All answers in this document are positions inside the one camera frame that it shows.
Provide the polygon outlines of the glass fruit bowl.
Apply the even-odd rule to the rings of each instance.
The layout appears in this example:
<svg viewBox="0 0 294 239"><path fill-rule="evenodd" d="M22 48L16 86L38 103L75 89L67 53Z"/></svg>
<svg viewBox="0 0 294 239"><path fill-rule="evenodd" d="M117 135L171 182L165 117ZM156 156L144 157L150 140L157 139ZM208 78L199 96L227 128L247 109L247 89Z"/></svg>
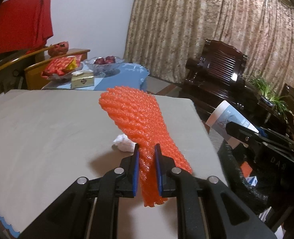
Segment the glass fruit bowl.
<svg viewBox="0 0 294 239"><path fill-rule="evenodd" d="M94 57L83 61L84 65L92 70L95 77L111 77L120 73L118 69L124 59L115 56Z"/></svg>

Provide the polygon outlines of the red cloth cover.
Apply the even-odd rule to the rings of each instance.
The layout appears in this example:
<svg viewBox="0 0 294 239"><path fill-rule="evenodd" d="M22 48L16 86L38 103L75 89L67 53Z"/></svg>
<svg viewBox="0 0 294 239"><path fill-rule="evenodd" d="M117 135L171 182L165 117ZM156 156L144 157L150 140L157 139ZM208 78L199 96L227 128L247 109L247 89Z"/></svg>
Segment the red cloth cover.
<svg viewBox="0 0 294 239"><path fill-rule="evenodd" d="M52 36L51 0L7 0L0 5L0 53L38 49Z"/></svg>

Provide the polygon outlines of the white tissue small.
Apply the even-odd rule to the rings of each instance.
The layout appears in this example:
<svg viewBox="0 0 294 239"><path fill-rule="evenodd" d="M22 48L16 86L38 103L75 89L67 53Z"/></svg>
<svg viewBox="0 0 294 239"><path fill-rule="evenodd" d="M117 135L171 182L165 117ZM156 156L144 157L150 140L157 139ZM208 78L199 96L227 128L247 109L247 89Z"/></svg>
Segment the white tissue small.
<svg viewBox="0 0 294 239"><path fill-rule="evenodd" d="M135 150L135 145L136 144L132 142L125 134L118 135L113 141L113 146L121 152L133 153Z"/></svg>

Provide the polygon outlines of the black lined trash bin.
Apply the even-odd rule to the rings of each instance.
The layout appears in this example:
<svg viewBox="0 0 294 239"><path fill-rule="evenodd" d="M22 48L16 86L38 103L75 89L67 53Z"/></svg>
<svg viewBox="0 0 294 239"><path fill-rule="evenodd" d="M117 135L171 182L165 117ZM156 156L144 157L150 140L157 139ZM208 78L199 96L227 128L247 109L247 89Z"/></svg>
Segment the black lined trash bin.
<svg viewBox="0 0 294 239"><path fill-rule="evenodd" d="M285 198L283 180L277 172L254 171L253 175L257 177L258 184L250 185L240 165L244 163L245 157L242 152L246 148L239 145L235 149L223 141L217 151L225 179L232 192L241 199L255 214L261 214L269 207L275 211L283 208L290 208L288 200Z"/></svg>

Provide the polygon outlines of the orange foam net front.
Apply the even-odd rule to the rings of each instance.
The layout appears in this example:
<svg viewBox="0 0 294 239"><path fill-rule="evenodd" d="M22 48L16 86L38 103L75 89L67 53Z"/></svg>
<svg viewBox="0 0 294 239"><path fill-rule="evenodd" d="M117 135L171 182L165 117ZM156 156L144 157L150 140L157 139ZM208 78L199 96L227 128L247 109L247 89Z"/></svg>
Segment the orange foam net front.
<svg viewBox="0 0 294 239"><path fill-rule="evenodd" d="M240 166L240 169L241 169L241 171L242 171L242 173L243 173L243 176L244 176L245 178L249 177L250 174L251 174L251 172L252 172L252 168L251 168L251 166L250 166L250 165L248 164L248 162L246 162L246 161L244 161L244 162L242 163L242 165Z"/></svg>

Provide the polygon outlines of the dark wooden side table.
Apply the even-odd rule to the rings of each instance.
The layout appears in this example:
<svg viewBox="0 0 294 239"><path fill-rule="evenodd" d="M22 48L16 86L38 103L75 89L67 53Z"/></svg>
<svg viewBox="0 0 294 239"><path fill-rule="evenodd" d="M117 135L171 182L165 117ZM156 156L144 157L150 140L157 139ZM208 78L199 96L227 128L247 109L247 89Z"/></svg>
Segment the dark wooden side table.
<svg viewBox="0 0 294 239"><path fill-rule="evenodd" d="M244 97L243 113L255 125L270 129L294 140L294 118L290 111L280 113L262 97Z"/></svg>

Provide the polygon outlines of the white blue medicine box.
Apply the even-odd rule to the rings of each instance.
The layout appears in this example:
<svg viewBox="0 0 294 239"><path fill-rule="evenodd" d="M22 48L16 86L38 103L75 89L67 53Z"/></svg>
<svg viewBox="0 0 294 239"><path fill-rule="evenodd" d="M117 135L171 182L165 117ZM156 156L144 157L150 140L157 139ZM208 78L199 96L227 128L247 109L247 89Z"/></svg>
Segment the white blue medicine box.
<svg viewBox="0 0 294 239"><path fill-rule="evenodd" d="M229 122L237 123L240 126L246 127L256 133L259 132L258 129L254 127L254 125L231 104L229 104L226 100L222 101L207 119L206 125L220 134L232 149L235 149L241 142L227 134L226 125Z"/></svg>

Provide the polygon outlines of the beige patterned curtain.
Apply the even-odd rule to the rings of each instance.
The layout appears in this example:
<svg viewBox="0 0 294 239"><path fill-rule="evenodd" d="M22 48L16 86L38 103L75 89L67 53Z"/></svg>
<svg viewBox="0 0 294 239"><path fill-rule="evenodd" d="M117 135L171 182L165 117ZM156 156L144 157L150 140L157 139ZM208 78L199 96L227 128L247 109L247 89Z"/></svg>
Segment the beige patterned curtain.
<svg viewBox="0 0 294 239"><path fill-rule="evenodd" d="M134 0L126 60L173 83L186 75L207 39L247 55L244 75L261 75L280 92L294 88L294 5L290 0Z"/></svg>

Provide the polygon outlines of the green potted plant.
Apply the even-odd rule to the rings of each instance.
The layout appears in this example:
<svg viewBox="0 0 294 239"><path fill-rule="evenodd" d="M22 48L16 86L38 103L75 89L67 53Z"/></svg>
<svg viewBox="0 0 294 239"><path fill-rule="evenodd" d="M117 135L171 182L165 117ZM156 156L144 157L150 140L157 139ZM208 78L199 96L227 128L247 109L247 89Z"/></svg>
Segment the green potted plant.
<svg viewBox="0 0 294 239"><path fill-rule="evenodd" d="M260 91L261 97L269 104L277 114L284 115L289 112L288 105L284 101L285 96L279 96L261 75L252 75L249 77L249 83Z"/></svg>

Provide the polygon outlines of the orange foam net back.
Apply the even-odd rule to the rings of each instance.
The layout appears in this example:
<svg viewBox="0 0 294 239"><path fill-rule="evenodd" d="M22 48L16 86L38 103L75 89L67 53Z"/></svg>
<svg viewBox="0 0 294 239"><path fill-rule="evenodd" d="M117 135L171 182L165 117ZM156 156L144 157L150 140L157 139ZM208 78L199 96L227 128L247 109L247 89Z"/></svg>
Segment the orange foam net back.
<svg viewBox="0 0 294 239"><path fill-rule="evenodd" d="M144 206L162 205L156 178L155 145L177 167L192 173L192 168L172 140L155 96L136 88L116 86L101 94L98 103L116 126L139 145L139 179Z"/></svg>

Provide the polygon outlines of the wooden tv cabinet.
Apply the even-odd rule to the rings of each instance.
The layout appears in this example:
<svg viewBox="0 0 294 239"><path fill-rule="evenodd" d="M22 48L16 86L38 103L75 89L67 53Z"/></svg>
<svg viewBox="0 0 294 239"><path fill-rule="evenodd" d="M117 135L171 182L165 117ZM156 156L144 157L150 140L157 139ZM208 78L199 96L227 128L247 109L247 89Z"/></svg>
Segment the wooden tv cabinet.
<svg viewBox="0 0 294 239"><path fill-rule="evenodd" d="M44 47L41 50L37 50L26 55L16 56L12 60L0 65L0 71L10 68L15 64L20 64L20 71L23 72L23 77L26 79L27 87L29 90L39 90L42 86L48 83L47 80L41 78L41 72L47 67L47 65L58 58L71 57L81 55L81 60L87 59L89 49L69 49L63 55L57 55L55 57L45 56L45 52L54 48L55 45Z"/></svg>

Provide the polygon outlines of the red snack packets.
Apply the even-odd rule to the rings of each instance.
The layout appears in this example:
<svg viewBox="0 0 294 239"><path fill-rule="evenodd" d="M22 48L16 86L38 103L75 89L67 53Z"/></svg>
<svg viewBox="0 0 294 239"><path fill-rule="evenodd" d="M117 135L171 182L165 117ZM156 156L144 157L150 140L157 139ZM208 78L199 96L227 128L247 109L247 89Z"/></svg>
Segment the red snack packets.
<svg viewBox="0 0 294 239"><path fill-rule="evenodd" d="M41 76L44 78L58 75L62 77L68 73L76 71L80 66L82 55L74 55L53 59L42 71Z"/></svg>

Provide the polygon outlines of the orange foam net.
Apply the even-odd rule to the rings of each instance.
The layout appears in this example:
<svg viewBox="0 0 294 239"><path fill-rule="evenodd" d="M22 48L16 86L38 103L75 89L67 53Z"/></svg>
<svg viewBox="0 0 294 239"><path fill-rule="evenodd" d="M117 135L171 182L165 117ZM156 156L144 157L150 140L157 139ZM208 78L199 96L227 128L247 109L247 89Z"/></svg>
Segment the orange foam net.
<svg viewBox="0 0 294 239"><path fill-rule="evenodd" d="M98 103L116 126L139 145L139 179L144 206L162 205L156 178L155 145L177 167L192 173L192 168L172 140L155 96L136 88L116 86L101 94Z"/></svg>
<svg viewBox="0 0 294 239"><path fill-rule="evenodd" d="M250 165L248 164L248 162L246 162L246 161L244 161L244 162L242 163L242 165L240 166L240 169L241 169L241 171L242 171L242 173L243 173L243 176L244 176L245 178L249 177L250 174L251 174L251 172L252 172L252 168L251 168L251 166L250 166Z"/></svg>

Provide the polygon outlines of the blue cloth side table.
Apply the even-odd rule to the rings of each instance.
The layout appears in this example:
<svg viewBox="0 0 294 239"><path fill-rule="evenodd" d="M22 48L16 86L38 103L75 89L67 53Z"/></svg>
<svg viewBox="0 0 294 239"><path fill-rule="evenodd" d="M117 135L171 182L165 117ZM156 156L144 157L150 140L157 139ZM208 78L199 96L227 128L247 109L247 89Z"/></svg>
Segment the blue cloth side table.
<svg viewBox="0 0 294 239"><path fill-rule="evenodd" d="M115 86L128 86L146 91L146 79L149 71L139 64L118 63L114 69L105 75L99 75L94 79L94 85L79 88L79 90L105 91Z"/></svg>

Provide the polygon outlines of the grey table cloth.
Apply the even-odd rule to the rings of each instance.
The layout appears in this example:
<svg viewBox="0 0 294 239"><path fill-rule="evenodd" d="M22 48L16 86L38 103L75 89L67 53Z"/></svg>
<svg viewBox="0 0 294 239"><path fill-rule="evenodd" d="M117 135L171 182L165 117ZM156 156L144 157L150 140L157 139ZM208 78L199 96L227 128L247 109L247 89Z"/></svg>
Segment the grey table cloth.
<svg viewBox="0 0 294 239"><path fill-rule="evenodd" d="M0 216L22 232L78 177L102 177L128 156L99 91L11 91L0 98ZM156 96L167 130L196 177L226 179L188 99ZM177 238L176 199L144 207L140 190L120 199L117 238Z"/></svg>

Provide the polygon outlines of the red bag on cabinet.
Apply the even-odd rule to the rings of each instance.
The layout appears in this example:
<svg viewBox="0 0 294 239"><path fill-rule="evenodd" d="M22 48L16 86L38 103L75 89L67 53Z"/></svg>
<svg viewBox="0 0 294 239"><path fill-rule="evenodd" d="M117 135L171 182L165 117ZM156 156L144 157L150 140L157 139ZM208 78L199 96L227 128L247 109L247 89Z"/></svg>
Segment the red bag on cabinet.
<svg viewBox="0 0 294 239"><path fill-rule="evenodd" d="M61 55L65 55L69 50L68 42L60 42L51 46L48 50L48 55L50 57L57 57Z"/></svg>

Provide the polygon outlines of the beige tissue box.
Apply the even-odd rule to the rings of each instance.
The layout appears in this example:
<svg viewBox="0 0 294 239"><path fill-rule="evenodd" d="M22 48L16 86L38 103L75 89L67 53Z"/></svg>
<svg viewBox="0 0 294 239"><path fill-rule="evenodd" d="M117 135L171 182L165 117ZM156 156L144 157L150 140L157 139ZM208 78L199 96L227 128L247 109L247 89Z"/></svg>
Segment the beige tissue box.
<svg viewBox="0 0 294 239"><path fill-rule="evenodd" d="M95 76L92 70L80 70L71 74L71 89L94 86Z"/></svg>

